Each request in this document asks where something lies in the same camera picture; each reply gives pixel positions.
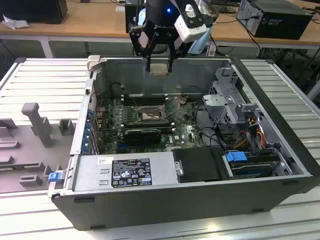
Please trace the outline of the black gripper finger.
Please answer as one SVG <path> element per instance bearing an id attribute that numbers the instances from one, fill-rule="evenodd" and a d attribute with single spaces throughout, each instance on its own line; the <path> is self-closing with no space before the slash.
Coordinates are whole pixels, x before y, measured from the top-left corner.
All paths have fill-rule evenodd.
<path id="1" fill-rule="evenodd" d="M 174 60 L 183 58 L 187 54 L 188 44 L 183 42 L 180 37 L 174 39 L 174 36 L 171 33 L 168 33 L 167 45 L 169 48 L 167 71 L 171 73 Z"/>
<path id="2" fill-rule="evenodd" d="M 151 54 L 157 44 L 160 43 L 160 33 L 154 23 L 144 25 L 132 25 L 129 29 L 129 36 L 135 54 L 147 60 L 145 70 L 150 71 Z"/>

